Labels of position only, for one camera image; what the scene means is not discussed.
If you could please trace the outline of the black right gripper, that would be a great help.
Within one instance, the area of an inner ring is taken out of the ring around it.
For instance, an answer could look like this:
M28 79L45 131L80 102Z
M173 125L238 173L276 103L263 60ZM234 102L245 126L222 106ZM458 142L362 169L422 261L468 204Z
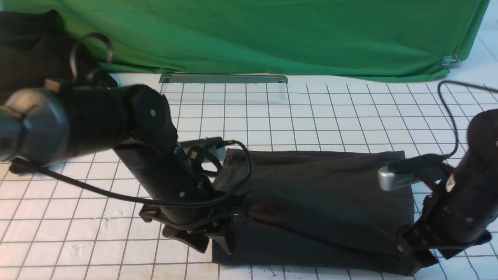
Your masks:
M439 264L434 249L450 259L464 250L491 241L487 226L493 221L488 210L481 218L471 215L469 201L459 205L445 200L441 194L429 194L423 201L420 218L411 226L405 225L396 231L397 249L404 256L412 256L421 268Z

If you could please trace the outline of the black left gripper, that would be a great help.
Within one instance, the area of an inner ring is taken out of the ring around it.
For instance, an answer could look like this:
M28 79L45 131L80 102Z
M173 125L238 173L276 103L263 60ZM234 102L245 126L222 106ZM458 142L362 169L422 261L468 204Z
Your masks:
M180 241L204 254L212 238L228 254L235 249L232 230L233 217L244 212L244 198L231 196L223 202L200 208L179 208L144 205L139 216L145 222L158 221L164 225L162 236Z

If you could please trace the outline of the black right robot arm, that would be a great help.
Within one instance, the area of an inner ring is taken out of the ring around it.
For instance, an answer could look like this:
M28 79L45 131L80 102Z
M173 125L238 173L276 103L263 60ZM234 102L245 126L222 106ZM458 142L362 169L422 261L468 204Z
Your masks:
M385 190L421 181L432 191L422 214L398 233L398 249L424 266L438 261L431 250L450 259L469 247L491 241L487 226L497 218L497 110L477 114L469 123L468 149L457 165L427 154L388 165L393 182Z

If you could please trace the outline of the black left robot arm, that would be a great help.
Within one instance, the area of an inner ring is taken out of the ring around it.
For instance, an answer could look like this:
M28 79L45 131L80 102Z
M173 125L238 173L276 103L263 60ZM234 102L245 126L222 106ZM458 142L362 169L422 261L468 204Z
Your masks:
M113 193L49 169L71 158L113 150L149 199ZM143 85L23 89L1 106L1 161L108 198L142 204L144 222L163 237L205 253L210 240L235 248L237 191L253 163L239 141L220 137L179 142L167 98Z

